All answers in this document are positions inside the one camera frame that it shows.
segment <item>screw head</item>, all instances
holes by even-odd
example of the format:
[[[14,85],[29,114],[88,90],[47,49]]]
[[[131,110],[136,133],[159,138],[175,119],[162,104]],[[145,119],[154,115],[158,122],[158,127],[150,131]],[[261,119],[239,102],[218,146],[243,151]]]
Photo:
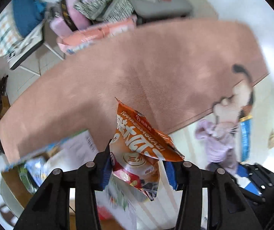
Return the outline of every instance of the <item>screw head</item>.
[[[218,169],[217,169],[217,172],[218,172],[220,175],[224,175],[224,174],[225,174],[225,170],[222,169],[222,168],[218,168]]]
[[[87,168],[92,168],[94,165],[95,165],[94,162],[87,162],[87,163],[86,163],[86,167],[87,167]]]
[[[190,168],[190,167],[192,166],[192,163],[186,161],[186,162],[183,163],[183,165],[184,165],[184,167],[186,167],[186,168]]]
[[[53,175],[59,175],[60,174],[60,169],[54,169],[52,171]]]

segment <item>striped fabric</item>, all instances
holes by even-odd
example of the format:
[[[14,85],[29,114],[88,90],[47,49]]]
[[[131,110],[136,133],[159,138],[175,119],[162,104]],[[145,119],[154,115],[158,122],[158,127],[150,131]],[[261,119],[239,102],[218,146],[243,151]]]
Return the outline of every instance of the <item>striped fabric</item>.
[[[100,22],[122,21],[134,12],[129,0],[77,0],[74,8],[88,19]]]
[[[9,55],[23,40],[16,28],[12,11],[9,3],[0,14],[0,57]]]

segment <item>blue pillow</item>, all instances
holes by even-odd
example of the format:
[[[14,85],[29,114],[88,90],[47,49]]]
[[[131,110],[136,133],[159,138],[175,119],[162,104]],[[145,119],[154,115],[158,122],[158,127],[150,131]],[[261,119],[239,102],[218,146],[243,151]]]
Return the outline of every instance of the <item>blue pillow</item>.
[[[16,27],[26,37],[45,17],[46,3],[39,0],[13,0]]]

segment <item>checkered fabric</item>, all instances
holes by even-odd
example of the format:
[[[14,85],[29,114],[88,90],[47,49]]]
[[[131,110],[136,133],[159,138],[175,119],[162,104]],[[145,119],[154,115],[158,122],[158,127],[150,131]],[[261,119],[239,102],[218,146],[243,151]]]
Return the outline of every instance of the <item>checkered fabric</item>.
[[[0,57],[9,55],[22,40],[23,37],[15,25],[10,3],[0,14]]]
[[[10,68],[18,61],[25,53],[43,39],[42,27],[44,20],[38,24],[17,46],[7,55],[7,62],[10,62]]]

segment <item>snack bag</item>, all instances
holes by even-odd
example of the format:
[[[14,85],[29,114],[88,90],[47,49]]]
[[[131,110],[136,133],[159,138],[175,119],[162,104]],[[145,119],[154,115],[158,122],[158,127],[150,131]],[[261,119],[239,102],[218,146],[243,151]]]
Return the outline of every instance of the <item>snack bag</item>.
[[[113,174],[154,200],[158,161],[180,162],[184,156],[168,135],[152,128],[144,115],[117,101],[117,129],[109,143]]]

